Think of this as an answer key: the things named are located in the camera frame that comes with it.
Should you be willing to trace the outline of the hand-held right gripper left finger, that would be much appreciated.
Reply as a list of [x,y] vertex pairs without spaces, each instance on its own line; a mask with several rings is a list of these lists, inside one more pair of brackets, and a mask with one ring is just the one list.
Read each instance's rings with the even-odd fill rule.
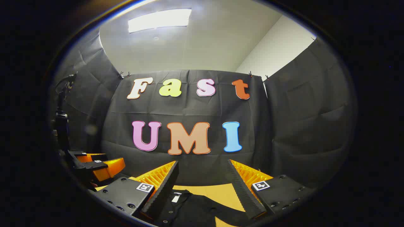
[[94,194],[129,216],[156,219],[169,198],[178,174],[178,161],[172,161],[135,180],[120,177]]

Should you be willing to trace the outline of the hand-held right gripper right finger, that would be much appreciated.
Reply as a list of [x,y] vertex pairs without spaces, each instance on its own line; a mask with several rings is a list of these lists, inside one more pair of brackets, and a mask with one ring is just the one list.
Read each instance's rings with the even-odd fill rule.
[[231,159],[227,177],[249,219],[285,213],[315,192],[285,174],[272,177]]

